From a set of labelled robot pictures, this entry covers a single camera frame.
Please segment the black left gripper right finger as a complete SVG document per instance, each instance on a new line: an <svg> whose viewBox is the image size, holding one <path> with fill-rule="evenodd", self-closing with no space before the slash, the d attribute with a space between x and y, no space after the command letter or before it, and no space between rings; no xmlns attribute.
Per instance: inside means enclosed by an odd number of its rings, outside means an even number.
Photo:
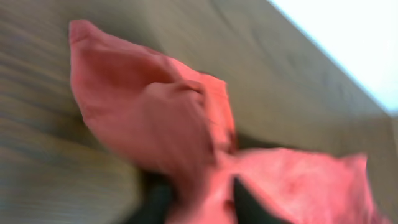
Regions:
<svg viewBox="0 0 398 224"><path fill-rule="evenodd" d="M238 177L233 180L233 197L238 224L290 224L265 209Z"/></svg>

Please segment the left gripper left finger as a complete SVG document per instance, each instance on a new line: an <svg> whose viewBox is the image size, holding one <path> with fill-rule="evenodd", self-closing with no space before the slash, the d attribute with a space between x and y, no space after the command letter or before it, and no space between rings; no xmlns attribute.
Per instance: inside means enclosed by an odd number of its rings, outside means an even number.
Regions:
<svg viewBox="0 0 398 224"><path fill-rule="evenodd" d="M169 184L153 187L139 208L124 219L124 224L165 224L173 199L174 191Z"/></svg>

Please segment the red orange t-shirt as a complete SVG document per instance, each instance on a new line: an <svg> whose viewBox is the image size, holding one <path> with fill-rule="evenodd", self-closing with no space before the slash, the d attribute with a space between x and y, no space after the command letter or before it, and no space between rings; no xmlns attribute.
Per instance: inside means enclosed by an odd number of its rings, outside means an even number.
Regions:
<svg viewBox="0 0 398 224"><path fill-rule="evenodd" d="M108 149L164 176L165 223L238 223L238 177L290 223L388 223L374 203L367 158L283 147L238 151L226 84L86 20L69 24L70 82L83 120Z"/></svg>

